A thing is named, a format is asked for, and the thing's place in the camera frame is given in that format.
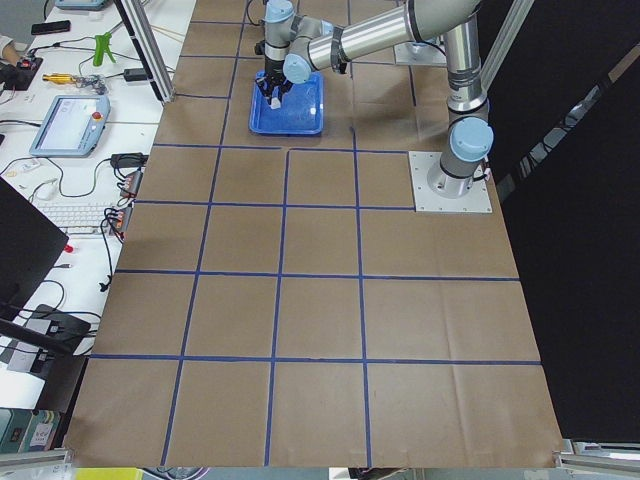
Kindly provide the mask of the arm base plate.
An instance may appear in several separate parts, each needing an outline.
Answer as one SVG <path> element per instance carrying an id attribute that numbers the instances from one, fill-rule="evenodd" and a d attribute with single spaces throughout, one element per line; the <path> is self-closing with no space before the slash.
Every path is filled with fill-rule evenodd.
<path id="1" fill-rule="evenodd" d="M 409 170 L 418 213 L 490 214 L 493 212 L 482 165 L 471 177 L 457 179 L 440 165 L 440 152 L 409 151 Z"/>

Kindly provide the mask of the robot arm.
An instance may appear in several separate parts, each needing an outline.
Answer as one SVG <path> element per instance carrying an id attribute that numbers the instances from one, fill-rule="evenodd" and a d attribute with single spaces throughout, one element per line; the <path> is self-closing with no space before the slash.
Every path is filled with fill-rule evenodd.
<path id="1" fill-rule="evenodd" d="M 343 74 L 349 63 L 391 50 L 399 65 L 447 70 L 449 127 L 439 160 L 428 170 L 430 189 L 449 199 L 471 191 L 494 142 L 489 101 L 481 80 L 478 1 L 407 1 L 347 26 L 296 12 L 289 1 L 264 4 L 264 38 L 255 46 L 264 58 L 257 90 L 272 109 L 294 86 L 324 69 Z"/>

